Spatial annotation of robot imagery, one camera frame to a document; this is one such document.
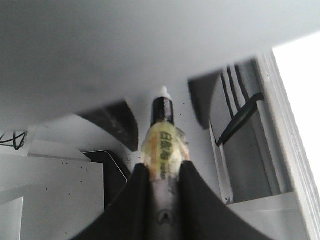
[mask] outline black cylinder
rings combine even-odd
[[[175,125],[174,105],[169,98],[159,97],[152,103],[151,126],[158,122],[169,122]]]

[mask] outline cylindrical component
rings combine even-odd
[[[152,103],[151,126],[158,122],[169,122],[175,125],[174,106],[167,97],[158,97]]]
[[[149,170],[146,239],[182,240],[179,170],[189,151],[184,133],[174,126],[174,108],[163,87],[152,103],[151,128],[141,160]]]

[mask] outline yellow label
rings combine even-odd
[[[151,181],[166,180],[178,176],[182,161],[189,159],[189,152],[175,126],[159,122],[149,130],[141,157]]]

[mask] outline grey surface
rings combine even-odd
[[[250,120],[224,145],[224,153],[234,203],[272,196]]]
[[[274,240],[309,239],[297,196],[293,192],[231,204],[228,207]]]
[[[183,82],[320,29],[320,1],[0,1],[0,129]]]

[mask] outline white panel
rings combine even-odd
[[[0,129],[187,78],[320,28],[317,0],[0,1]]]
[[[20,240],[23,203],[20,197],[0,205],[0,239]]]
[[[91,162],[89,158],[72,145],[41,140],[33,141],[28,156]]]
[[[271,239],[309,239],[294,193],[231,204],[228,207]]]
[[[23,196],[23,240],[69,239],[104,211],[100,163],[1,155],[0,188]]]

